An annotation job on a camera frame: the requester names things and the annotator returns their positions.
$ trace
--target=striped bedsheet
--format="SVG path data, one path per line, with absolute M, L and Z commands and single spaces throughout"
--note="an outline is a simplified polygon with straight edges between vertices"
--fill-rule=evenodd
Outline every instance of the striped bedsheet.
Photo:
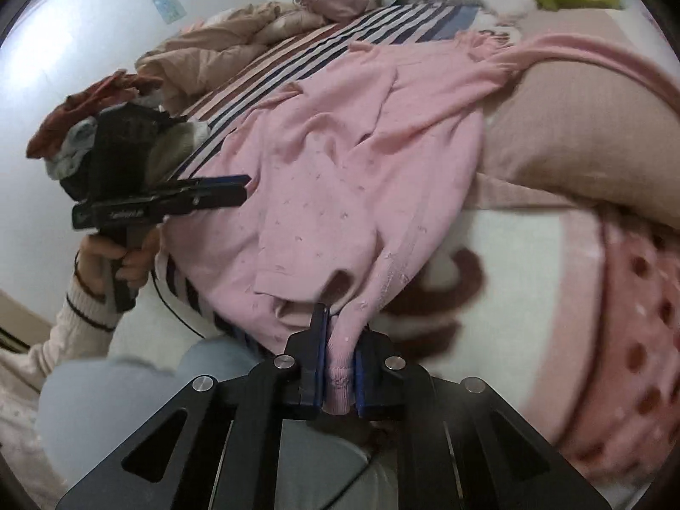
M 193 121 L 207 121 L 210 137 L 178 168 L 176 177 L 191 178 L 222 147 L 234 120 L 281 85 L 307 78 L 320 71 L 347 50 L 349 43 L 363 40 L 374 44 L 420 43 L 453 39 L 468 29 L 478 6 L 414 4 L 379 8 L 352 23 L 329 25 L 308 34 L 285 40 L 244 68 L 227 85 L 204 96 L 186 115 Z M 205 337 L 226 334 L 256 354 L 271 353 L 242 329 L 223 320 L 201 297 L 193 284 L 176 267 L 170 255 L 162 254 L 156 263 L 159 279 L 169 291 L 206 319 Z

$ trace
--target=silver bolt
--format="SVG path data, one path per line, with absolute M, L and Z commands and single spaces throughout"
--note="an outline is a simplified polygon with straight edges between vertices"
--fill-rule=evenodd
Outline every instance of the silver bolt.
M 406 368 L 406 361 L 400 356 L 390 356 L 385 359 L 385 366 L 390 370 L 403 370 Z
M 291 368 L 294 365 L 295 359 L 290 355 L 279 355 L 278 357 L 274 358 L 274 366 L 280 370 L 286 370 L 287 368 Z
M 203 392 L 210 391 L 214 384 L 215 382 L 211 377 L 199 376 L 194 380 L 194 383 L 192 383 L 191 386 L 194 388 L 194 390 Z
M 486 382 L 478 377 L 467 377 L 463 380 L 463 387 L 470 393 L 482 393 L 486 389 Z

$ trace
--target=sleeve cuff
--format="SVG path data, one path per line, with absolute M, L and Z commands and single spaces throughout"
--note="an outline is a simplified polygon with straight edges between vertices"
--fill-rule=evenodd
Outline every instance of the sleeve cuff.
M 122 316 L 110 312 L 105 303 L 100 303 L 85 293 L 76 278 L 71 279 L 66 291 L 64 311 L 73 323 L 82 322 L 105 332 L 113 332 Z

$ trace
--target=human hand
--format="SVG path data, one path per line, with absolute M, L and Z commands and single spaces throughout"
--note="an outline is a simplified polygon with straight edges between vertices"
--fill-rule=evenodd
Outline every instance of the human hand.
M 105 293 L 103 263 L 106 260 L 123 259 L 123 266 L 116 273 L 116 279 L 127 281 L 132 289 L 139 289 L 149 279 L 154 259 L 161 248 L 161 233 L 153 228 L 144 238 L 141 249 L 127 250 L 108 238 L 89 235 L 80 243 L 77 276 L 85 290 L 94 296 Z

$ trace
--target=white knit sweater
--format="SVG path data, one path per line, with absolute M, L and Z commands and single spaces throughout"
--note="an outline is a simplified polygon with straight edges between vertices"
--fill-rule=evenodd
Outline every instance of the white knit sweater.
M 120 315 L 108 312 L 74 279 L 49 340 L 27 354 L 0 349 L 0 452 L 43 510 L 53 510 L 66 488 L 50 467 L 35 432 L 40 390 L 59 364 L 105 357 L 119 320 Z

